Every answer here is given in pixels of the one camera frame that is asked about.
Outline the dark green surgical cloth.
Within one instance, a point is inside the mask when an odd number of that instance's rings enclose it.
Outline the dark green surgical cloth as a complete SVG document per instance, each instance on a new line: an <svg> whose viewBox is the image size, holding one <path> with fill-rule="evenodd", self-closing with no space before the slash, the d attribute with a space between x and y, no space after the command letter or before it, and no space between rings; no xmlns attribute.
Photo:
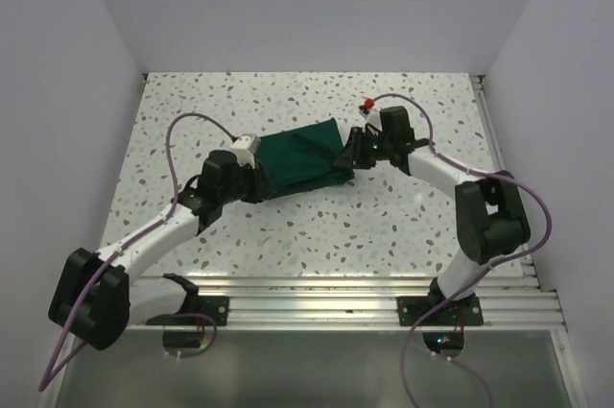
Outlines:
<svg viewBox="0 0 614 408"><path fill-rule="evenodd" d="M343 150L335 119L261 137L255 153L266 177L275 186L270 199L344 185L354 179L352 169L334 162Z"/></svg>

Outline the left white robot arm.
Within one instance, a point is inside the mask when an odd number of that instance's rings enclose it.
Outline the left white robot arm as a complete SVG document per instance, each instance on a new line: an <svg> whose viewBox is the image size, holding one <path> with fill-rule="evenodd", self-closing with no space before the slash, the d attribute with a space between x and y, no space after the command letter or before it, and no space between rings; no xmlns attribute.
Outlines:
<svg viewBox="0 0 614 408"><path fill-rule="evenodd" d="M138 279L178 246L221 218L226 205L258 204L275 190L254 152L215 150L191 180L148 224L113 246L78 249L63 267L49 319L86 344L104 350L130 324L168 317L178 324L202 323L198 289L187 278L165 274L154 287Z"/></svg>

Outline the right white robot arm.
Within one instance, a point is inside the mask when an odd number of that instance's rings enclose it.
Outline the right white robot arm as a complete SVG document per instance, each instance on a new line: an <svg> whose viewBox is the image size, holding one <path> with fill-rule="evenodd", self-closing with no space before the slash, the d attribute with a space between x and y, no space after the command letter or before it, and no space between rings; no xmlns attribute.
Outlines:
<svg viewBox="0 0 614 408"><path fill-rule="evenodd" d="M386 161L454 203L459 251L432 281L427 297L431 319L449 324L461 313L461 300L474 293L470 281L529 240L531 230L519 192L507 181L506 171L476 177L464 166L456 168L436 156L428 139L415 137L405 108L379 110L368 100L359 111L365 124L350 130L336 167L367 170Z"/></svg>

